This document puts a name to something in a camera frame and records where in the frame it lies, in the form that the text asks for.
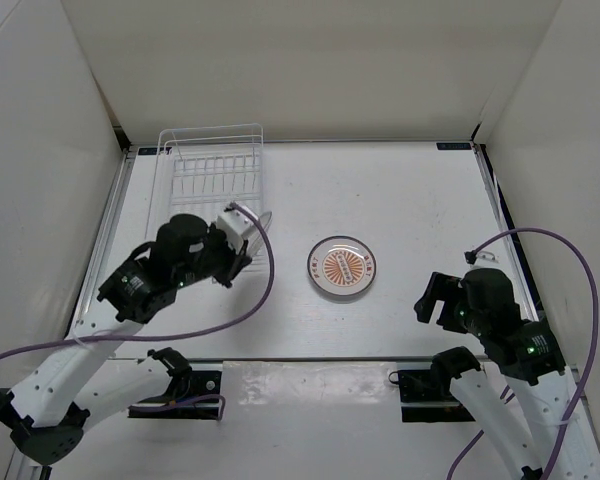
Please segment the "white plate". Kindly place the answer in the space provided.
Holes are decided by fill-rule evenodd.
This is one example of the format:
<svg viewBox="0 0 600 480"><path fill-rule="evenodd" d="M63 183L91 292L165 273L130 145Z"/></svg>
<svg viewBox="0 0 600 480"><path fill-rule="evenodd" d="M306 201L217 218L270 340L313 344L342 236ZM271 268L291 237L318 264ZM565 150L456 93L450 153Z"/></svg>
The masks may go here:
<svg viewBox="0 0 600 480"><path fill-rule="evenodd" d="M258 221L259 221L261 228L264 230L265 233L267 233L268 229L270 227L271 221L272 221L272 212L271 211L263 212L258 217ZM261 250L261 248L264 246L264 239L263 239L263 235L262 235L261 231L255 225L252 225L249 228L247 240L248 240L248 249L247 249L248 254L250 256L256 256L258 254L258 252Z"/></svg>
<svg viewBox="0 0 600 480"><path fill-rule="evenodd" d="M361 240L334 235L311 248L306 271L311 287L319 295L334 302L353 302L372 289L377 260Z"/></svg>

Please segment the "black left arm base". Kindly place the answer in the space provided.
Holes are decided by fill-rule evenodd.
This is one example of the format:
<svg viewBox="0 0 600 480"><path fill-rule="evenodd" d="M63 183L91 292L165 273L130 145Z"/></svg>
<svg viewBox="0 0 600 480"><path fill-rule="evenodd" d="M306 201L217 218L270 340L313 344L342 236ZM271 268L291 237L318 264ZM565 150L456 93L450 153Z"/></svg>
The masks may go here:
<svg viewBox="0 0 600 480"><path fill-rule="evenodd" d="M220 363L192 364L193 374L174 391L132 405L132 419L211 420L220 417L223 366Z"/></svg>

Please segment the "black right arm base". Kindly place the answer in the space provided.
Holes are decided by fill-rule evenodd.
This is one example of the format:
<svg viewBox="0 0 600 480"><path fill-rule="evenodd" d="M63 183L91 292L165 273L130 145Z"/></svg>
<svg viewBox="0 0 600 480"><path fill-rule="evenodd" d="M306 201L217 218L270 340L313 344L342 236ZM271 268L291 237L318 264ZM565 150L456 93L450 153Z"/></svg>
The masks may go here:
<svg viewBox="0 0 600 480"><path fill-rule="evenodd" d="M474 422L458 400L433 382L429 370L394 370L389 373L388 381L399 390L403 423Z"/></svg>

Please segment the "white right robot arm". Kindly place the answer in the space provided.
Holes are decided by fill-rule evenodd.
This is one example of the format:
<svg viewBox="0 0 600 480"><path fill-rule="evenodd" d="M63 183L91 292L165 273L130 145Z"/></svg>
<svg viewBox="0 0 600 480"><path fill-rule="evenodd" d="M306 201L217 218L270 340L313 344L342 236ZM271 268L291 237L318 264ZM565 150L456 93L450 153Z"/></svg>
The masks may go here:
<svg viewBox="0 0 600 480"><path fill-rule="evenodd" d="M503 375L525 420L519 422L488 384L477 358L465 347L432 359L429 387L440 399L455 398L480 425L513 479L599 479L583 423L569 405L575 391L549 325L521 315L514 289L498 269L477 268L462 277L432 273L414 311L443 330L470 334Z"/></svg>

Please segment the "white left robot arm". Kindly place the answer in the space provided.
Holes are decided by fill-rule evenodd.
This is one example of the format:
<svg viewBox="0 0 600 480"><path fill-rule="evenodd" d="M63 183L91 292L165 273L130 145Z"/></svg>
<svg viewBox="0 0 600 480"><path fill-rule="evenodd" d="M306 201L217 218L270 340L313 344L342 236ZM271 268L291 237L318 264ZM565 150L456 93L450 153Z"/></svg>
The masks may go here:
<svg viewBox="0 0 600 480"><path fill-rule="evenodd" d="M25 379L0 388L0 423L30 460L51 466L70 454L95 425L141 401L164 400L164 409L196 402L196 374L171 347L152 349L118 379L96 383L94 375L125 342L153 342L141 330L177 293L207 279L229 288L260 248L270 242L260 218L231 204L208 223L177 214L154 240L136 247L98 289L97 303Z"/></svg>

